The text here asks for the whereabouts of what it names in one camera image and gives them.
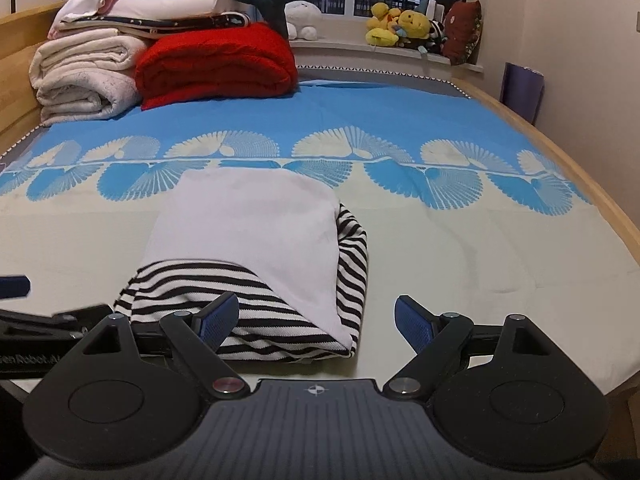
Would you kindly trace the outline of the white and striped garment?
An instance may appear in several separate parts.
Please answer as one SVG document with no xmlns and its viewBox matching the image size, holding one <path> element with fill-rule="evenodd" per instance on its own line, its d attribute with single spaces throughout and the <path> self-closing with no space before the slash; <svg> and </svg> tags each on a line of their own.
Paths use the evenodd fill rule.
<svg viewBox="0 0 640 480">
<path fill-rule="evenodd" d="M 153 323 L 231 292 L 240 312 L 224 359 L 351 358 L 368 263 L 367 232 L 329 185 L 286 169 L 189 170 L 114 309 Z"/>
</svg>

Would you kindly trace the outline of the blue and cream bedsheet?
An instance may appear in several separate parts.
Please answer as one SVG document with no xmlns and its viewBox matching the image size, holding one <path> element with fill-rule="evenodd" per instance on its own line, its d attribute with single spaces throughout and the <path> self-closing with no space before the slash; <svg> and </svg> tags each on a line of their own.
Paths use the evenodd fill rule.
<svg viewBox="0 0 640 480">
<path fill-rule="evenodd" d="M 355 355 L 229 360 L 250 377 L 386 379 L 410 356 L 401 295 L 478 324 L 524 314 L 605 391 L 639 368 L 637 260 L 555 162 L 454 88 L 313 80 L 36 131 L 1 167 L 1 271 L 32 285 L 12 308 L 114 307 L 167 194 L 222 167 L 318 180 L 367 232 Z"/>
</svg>

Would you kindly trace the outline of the folded cream blanket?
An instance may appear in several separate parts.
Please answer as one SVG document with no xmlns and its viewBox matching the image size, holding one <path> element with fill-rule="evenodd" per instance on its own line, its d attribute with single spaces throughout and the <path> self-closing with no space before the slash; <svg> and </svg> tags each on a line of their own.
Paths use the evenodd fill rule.
<svg viewBox="0 0 640 480">
<path fill-rule="evenodd" d="M 140 102 L 134 69 L 148 44 L 114 28 L 52 39 L 36 50 L 28 76 L 40 122 L 116 117 Z"/>
</svg>

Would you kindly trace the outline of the folded white bedding stack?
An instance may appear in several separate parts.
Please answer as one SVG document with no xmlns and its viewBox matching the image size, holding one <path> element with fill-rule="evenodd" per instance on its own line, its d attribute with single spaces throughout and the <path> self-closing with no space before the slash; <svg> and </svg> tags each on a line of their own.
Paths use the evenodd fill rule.
<svg viewBox="0 0 640 480">
<path fill-rule="evenodd" d="M 252 20 L 235 0 L 67 0 L 53 19 L 48 38 L 89 18 L 122 18 L 125 24 L 209 20 L 220 26 L 248 26 Z"/>
</svg>

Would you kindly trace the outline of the red knitted blanket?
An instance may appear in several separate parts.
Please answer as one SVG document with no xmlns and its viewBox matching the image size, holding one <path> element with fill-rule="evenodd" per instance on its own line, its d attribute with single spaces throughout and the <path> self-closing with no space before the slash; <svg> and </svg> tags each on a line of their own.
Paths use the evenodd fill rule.
<svg viewBox="0 0 640 480">
<path fill-rule="evenodd" d="M 145 110 L 202 99 L 273 98 L 298 83 L 288 40 L 265 23 L 180 32 L 139 58 L 134 82 Z"/>
</svg>

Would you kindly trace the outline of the black white striped plush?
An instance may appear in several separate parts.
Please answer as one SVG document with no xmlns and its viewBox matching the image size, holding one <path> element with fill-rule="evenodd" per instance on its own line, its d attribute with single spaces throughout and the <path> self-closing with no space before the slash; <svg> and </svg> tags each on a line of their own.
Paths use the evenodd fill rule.
<svg viewBox="0 0 640 480">
<path fill-rule="evenodd" d="M 430 31 L 426 38 L 426 50 L 431 54 L 441 54 L 444 44 L 446 44 L 447 36 L 445 34 L 445 26 L 437 20 L 430 21 Z"/>
</svg>

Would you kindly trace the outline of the dark red cushion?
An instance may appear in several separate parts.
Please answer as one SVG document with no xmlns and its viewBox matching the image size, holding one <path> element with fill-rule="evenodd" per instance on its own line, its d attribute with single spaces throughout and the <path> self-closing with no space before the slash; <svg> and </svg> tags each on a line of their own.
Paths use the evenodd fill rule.
<svg viewBox="0 0 640 480">
<path fill-rule="evenodd" d="M 482 29 L 483 8 L 480 0 L 454 3 L 445 16 L 446 41 L 442 46 L 442 56 L 448 58 L 452 66 L 468 62 L 480 43 Z"/>
</svg>

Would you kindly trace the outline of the yellow plush toy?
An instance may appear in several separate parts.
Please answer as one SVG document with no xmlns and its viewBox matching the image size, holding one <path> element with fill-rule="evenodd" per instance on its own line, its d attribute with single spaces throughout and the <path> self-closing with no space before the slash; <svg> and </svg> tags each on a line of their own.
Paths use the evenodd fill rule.
<svg viewBox="0 0 640 480">
<path fill-rule="evenodd" d="M 431 22 L 425 14 L 405 10 L 398 16 L 395 34 L 397 47 L 426 51 L 431 43 Z"/>
<path fill-rule="evenodd" d="M 366 43 L 372 47 L 395 47 L 399 40 L 395 26 L 401 10 L 377 2 L 371 6 L 371 14 L 367 20 Z"/>
</svg>

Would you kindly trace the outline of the white round plush toy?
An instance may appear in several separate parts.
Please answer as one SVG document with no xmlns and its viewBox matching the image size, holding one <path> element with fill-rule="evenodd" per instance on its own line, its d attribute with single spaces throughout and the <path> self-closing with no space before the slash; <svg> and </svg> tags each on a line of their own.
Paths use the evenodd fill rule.
<svg viewBox="0 0 640 480">
<path fill-rule="evenodd" d="M 318 39 L 318 25 L 322 20 L 322 13 L 313 3 L 297 0 L 289 2 L 284 7 L 288 40 L 316 41 Z"/>
</svg>

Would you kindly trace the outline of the wooden bed frame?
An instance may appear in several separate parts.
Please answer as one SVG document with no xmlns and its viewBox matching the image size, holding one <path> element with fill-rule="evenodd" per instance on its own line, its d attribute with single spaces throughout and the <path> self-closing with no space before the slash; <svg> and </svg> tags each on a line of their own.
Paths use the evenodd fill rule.
<svg viewBox="0 0 640 480">
<path fill-rule="evenodd" d="M 46 36 L 48 25 L 60 6 L 48 6 L 18 12 L 1 19 L 1 153 L 8 154 L 32 134 L 39 125 L 40 106 L 27 81 L 27 65 Z M 562 148 L 499 103 L 495 98 L 464 78 L 449 77 L 446 84 L 458 93 L 482 103 L 501 119 L 525 134 L 542 154 L 555 162 L 567 177 L 597 206 L 625 246 L 639 258 L 639 229 L 604 188 L 583 170 Z"/>
</svg>

